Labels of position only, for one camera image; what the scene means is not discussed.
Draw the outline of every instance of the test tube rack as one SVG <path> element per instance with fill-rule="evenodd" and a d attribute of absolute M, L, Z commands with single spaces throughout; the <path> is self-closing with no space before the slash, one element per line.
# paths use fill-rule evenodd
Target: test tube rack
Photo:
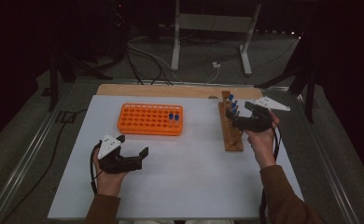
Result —
<path fill-rule="evenodd" d="M 183 107 L 125 103 L 117 126 L 121 133 L 178 136 L 183 128 Z"/>
<path fill-rule="evenodd" d="M 244 151 L 243 141 L 241 139 L 243 133 L 238 128 L 233 127 L 231 120 L 226 117 L 226 110 L 231 109 L 232 104 L 232 101 L 229 100 L 230 96 L 230 91 L 222 91 L 222 101 L 218 103 L 225 150 Z"/>

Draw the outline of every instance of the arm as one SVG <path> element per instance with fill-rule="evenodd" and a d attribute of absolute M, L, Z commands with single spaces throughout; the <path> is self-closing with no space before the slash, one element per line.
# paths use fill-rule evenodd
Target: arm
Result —
<path fill-rule="evenodd" d="M 279 118 L 271 112 L 274 128 Z M 281 166 L 273 156 L 273 130 L 262 133 L 245 131 L 260 167 L 261 181 L 269 208 L 269 217 L 276 223 L 323 223 L 320 216 L 296 196 Z"/>
<path fill-rule="evenodd" d="M 97 172 L 97 194 L 94 195 L 90 210 L 86 215 L 85 223 L 115 223 L 116 213 L 118 212 L 120 198 L 118 198 L 121 183 L 127 173 L 112 175 L 101 172 L 98 163 L 97 148 L 94 153 L 94 165 Z"/>

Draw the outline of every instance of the person's left hand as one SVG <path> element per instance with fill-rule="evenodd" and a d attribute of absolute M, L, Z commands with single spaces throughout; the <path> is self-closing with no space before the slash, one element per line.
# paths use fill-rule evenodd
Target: person's left hand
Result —
<path fill-rule="evenodd" d="M 100 164 L 98 162 L 98 152 L 100 148 L 95 149 L 94 152 L 94 165 L 95 171 L 97 175 L 100 174 Z M 101 172 L 100 175 L 97 176 L 97 193 L 108 195 L 112 197 L 118 197 L 120 189 L 121 189 L 121 182 L 123 181 L 124 176 L 128 173 L 121 173 L 121 174 L 108 174 L 105 171 Z"/>

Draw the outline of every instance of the person's right hand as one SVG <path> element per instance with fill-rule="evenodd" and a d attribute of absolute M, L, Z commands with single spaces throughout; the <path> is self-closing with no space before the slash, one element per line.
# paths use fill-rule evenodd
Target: person's right hand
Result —
<path fill-rule="evenodd" d="M 276 128 L 280 119 L 270 111 L 273 118 L 273 127 Z M 260 169 L 268 166 L 275 165 L 275 158 L 273 156 L 273 130 L 268 129 L 261 133 L 254 133 L 252 131 L 245 131 L 248 134 L 248 142 L 251 144 L 255 152 L 255 159 L 257 160 Z"/>

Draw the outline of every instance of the hand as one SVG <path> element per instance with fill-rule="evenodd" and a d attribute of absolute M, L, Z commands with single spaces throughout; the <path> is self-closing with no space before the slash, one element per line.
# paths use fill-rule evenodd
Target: hand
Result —
<path fill-rule="evenodd" d="M 100 164 L 98 162 L 98 152 L 100 148 L 95 149 L 94 152 L 94 165 L 95 171 L 97 175 L 100 174 Z M 97 193 L 108 195 L 112 197 L 118 197 L 120 189 L 121 189 L 121 182 L 123 181 L 124 176 L 128 173 L 121 173 L 121 174 L 108 174 L 105 171 L 101 172 L 100 175 L 97 176 Z"/>
<path fill-rule="evenodd" d="M 270 111 L 273 118 L 273 127 L 276 128 L 280 119 Z M 275 165 L 275 158 L 273 156 L 273 130 L 268 129 L 261 133 L 254 133 L 252 131 L 245 131 L 248 136 L 248 142 L 251 144 L 255 152 L 255 159 L 257 160 L 260 169 L 268 166 Z"/>

